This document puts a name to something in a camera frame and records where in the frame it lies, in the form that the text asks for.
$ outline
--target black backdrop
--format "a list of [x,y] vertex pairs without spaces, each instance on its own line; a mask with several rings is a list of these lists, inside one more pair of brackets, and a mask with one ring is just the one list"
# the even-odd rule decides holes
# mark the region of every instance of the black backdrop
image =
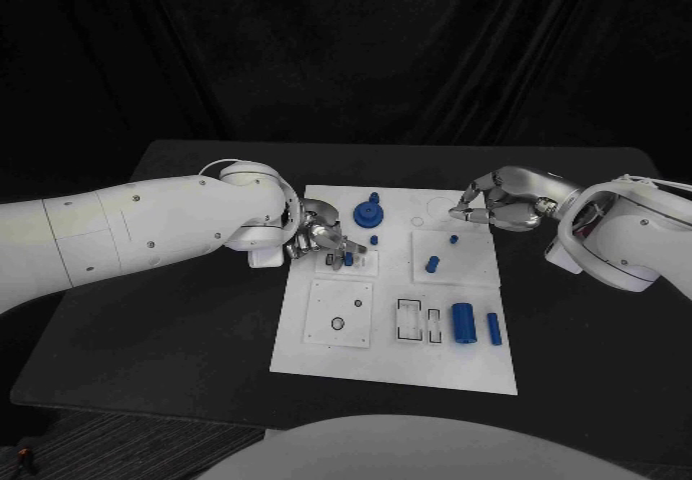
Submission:
[[[690,20],[683,0],[8,0],[0,202],[124,182],[157,138],[633,146],[689,179]],[[1,441],[59,299],[0,317]]]

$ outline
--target table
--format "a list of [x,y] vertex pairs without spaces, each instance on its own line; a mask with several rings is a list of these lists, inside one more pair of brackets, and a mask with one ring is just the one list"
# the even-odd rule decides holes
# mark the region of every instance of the table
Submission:
[[[156,141],[132,181],[241,158],[307,184],[463,190],[503,165],[588,186],[656,176],[627,148],[477,148]],[[692,464],[692,303],[664,280],[618,291],[549,264],[555,225],[494,230],[517,397],[269,373],[288,263],[212,254],[75,288],[17,379],[21,405],[275,429],[409,414],[499,426],[614,460]]]

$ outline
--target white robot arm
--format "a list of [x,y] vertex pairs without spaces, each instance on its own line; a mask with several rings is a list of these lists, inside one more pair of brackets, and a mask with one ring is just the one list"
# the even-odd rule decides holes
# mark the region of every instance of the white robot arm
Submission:
[[[313,215],[320,209],[327,214]],[[222,170],[219,180],[163,178],[0,205],[0,313],[39,296],[205,255],[222,245],[248,252],[252,268],[278,267],[291,239],[292,258],[320,249],[324,242],[310,233],[316,225],[346,243],[336,209],[298,199],[277,171],[245,161]],[[303,249],[294,246],[297,238],[307,243]]]
[[[503,167],[476,180],[450,215],[512,231],[559,221],[545,257],[607,285],[643,291],[662,275],[692,299],[692,201],[659,189],[692,187],[624,175],[582,190],[553,174]],[[487,191],[486,209],[468,203]]]

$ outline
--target floor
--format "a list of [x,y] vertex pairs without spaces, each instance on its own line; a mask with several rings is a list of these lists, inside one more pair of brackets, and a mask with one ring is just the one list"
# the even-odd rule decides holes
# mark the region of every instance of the floor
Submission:
[[[46,434],[23,442],[37,480],[192,480],[265,438],[261,429],[186,420],[69,410],[55,410],[53,418]],[[16,454],[17,448],[0,447],[0,480],[16,478]],[[692,467],[615,463],[651,480],[692,479]]]

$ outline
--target circular hole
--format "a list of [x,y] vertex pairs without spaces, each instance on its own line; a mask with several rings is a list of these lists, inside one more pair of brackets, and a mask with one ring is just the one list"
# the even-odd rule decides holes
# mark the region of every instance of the circular hole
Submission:
[[343,328],[343,325],[344,325],[343,318],[341,317],[334,317],[331,319],[331,328],[334,330],[340,330]]

